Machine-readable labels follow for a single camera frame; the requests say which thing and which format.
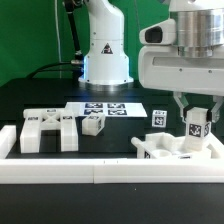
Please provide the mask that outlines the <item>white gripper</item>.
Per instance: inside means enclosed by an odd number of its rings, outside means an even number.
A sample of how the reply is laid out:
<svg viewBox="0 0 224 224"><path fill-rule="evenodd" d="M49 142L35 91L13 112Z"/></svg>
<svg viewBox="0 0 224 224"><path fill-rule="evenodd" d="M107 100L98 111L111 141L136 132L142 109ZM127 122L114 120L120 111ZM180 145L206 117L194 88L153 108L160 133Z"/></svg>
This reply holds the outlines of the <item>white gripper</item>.
<svg viewBox="0 0 224 224"><path fill-rule="evenodd" d="M173 46L176 36L173 19L140 31L139 81L144 88L173 91L183 122L189 109L185 93L215 95L206 119L216 123L224 104L224 45L215 46L211 57L181 57Z"/></svg>

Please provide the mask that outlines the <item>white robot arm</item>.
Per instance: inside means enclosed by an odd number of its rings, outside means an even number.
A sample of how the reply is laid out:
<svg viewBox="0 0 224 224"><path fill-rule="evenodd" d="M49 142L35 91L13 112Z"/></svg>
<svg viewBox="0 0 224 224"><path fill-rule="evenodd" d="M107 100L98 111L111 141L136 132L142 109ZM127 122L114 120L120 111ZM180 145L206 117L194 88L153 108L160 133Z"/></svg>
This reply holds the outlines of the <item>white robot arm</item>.
<svg viewBox="0 0 224 224"><path fill-rule="evenodd" d="M89 16L87 54L75 47L78 82L95 89L133 81L124 47L136 49L138 80L149 89L172 91L182 111L184 95L212 95L215 106L206 118L219 119L224 103L224 0L162 0L169 17L142 30L125 28L124 15L108 0L63 0L70 27L73 12L85 6Z"/></svg>

